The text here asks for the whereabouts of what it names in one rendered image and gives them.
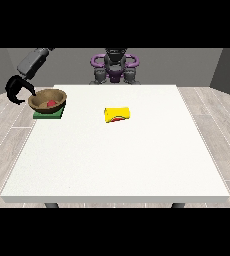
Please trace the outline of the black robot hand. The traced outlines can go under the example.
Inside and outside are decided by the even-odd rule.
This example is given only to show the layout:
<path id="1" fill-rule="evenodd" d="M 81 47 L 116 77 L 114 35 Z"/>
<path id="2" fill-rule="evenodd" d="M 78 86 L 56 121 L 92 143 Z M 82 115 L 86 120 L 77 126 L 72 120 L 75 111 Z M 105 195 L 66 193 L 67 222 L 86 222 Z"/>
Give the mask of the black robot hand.
<path id="1" fill-rule="evenodd" d="M 34 86 L 28 81 L 26 81 L 25 79 L 23 79 L 22 77 L 20 77 L 19 75 L 14 75 L 8 80 L 5 86 L 5 90 L 6 90 L 8 99 L 12 103 L 17 105 L 20 105 L 21 103 L 23 103 L 23 100 L 19 100 L 17 98 L 17 95 L 22 88 L 29 90 L 33 96 L 36 95 Z"/>

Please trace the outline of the brown wooden bowl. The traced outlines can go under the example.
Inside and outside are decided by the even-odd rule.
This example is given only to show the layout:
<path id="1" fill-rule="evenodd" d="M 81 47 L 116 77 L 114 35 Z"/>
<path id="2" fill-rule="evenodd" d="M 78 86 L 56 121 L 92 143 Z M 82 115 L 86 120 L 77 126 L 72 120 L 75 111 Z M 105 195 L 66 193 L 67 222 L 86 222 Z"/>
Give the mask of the brown wooden bowl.
<path id="1" fill-rule="evenodd" d="M 31 95 L 28 98 L 29 106 L 36 112 L 42 114 L 51 114 L 57 112 L 65 106 L 67 95 L 64 91 L 59 89 L 43 89 L 36 93 L 35 96 Z M 57 104 L 52 107 L 47 107 L 47 102 L 54 100 Z"/>

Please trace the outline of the green square pad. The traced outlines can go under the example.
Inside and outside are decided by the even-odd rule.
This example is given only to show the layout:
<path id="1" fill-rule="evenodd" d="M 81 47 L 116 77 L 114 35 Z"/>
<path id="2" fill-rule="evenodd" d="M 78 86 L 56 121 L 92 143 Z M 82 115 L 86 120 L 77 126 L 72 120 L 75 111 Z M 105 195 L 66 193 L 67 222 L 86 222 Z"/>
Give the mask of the green square pad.
<path id="1" fill-rule="evenodd" d="M 34 112 L 33 119 L 61 119 L 64 111 L 64 107 L 59 109 L 57 112 L 51 114 L 42 114 L 39 112 Z"/>

